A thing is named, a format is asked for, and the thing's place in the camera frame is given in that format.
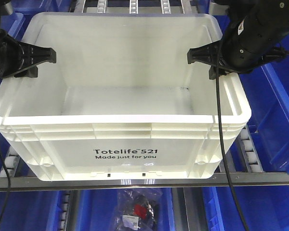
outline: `white label on arm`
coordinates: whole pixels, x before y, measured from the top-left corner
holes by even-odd
[[[138,230],[139,217],[122,215],[122,221],[123,221],[124,227],[130,228],[135,231]]]
[[[244,20],[240,23],[239,27],[237,28],[237,34],[240,35],[244,30]]]

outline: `plastic bag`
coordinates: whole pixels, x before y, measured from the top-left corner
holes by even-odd
[[[160,189],[118,190],[110,231],[157,231]]]

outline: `red object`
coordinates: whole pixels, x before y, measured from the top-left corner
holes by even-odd
[[[139,216],[142,220],[146,218],[147,209],[139,204],[135,204],[134,206],[134,214]]]

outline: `metal frame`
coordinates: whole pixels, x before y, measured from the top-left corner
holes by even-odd
[[[233,185],[289,185],[289,175],[284,172],[234,172],[230,173]],[[207,187],[228,186],[225,173],[215,173],[208,179],[145,179],[145,180],[79,180],[41,181],[37,177],[12,178],[12,191],[83,190],[133,187]],[[0,178],[0,192],[6,191],[7,180]]]

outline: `product label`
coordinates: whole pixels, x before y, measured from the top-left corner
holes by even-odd
[[[237,28],[237,34],[240,35],[244,30],[244,20],[240,23],[239,27]]]
[[[139,217],[122,215],[122,221],[123,221],[124,227],[130,228],[135,231],[138,230]]]
[[[95,159],[149,159],[156,158],[158,149],[93,149]]]

